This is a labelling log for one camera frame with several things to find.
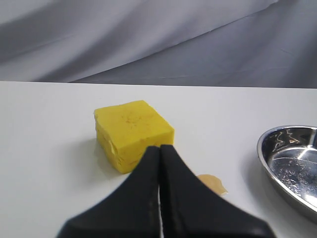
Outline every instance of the gray fabric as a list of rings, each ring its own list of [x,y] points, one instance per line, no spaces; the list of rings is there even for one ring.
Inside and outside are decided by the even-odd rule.
[[[70,82],[177,45],[278,0],[1,0],[0,79]]]
[[[178,46],[77,82],[317,88],[317,1],[281,0]]]

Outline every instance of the yellow sponge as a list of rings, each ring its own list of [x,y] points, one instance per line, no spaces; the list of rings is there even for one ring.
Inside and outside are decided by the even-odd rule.
[[[131,172],[148,146],[173,144],[174,129],[145,101],[95,110],[97,140],[111,164]]]

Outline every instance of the white table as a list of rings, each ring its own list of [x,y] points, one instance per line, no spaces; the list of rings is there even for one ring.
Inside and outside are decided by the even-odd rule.
[[[0,82],[0,237],[54,237],[126,178],[96,144],[96,108],[143,99],[176,131],[196,174],[219,177],[225,199],[269,222],[278,238],[316,237],[262,172],[267,129],[317,124],[317,90]]]

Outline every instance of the metal bowl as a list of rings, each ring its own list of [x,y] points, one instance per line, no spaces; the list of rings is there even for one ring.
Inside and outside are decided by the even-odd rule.
[[[257,149],[274,187],[317,223],[317,127],[273,128],[260,137]]]

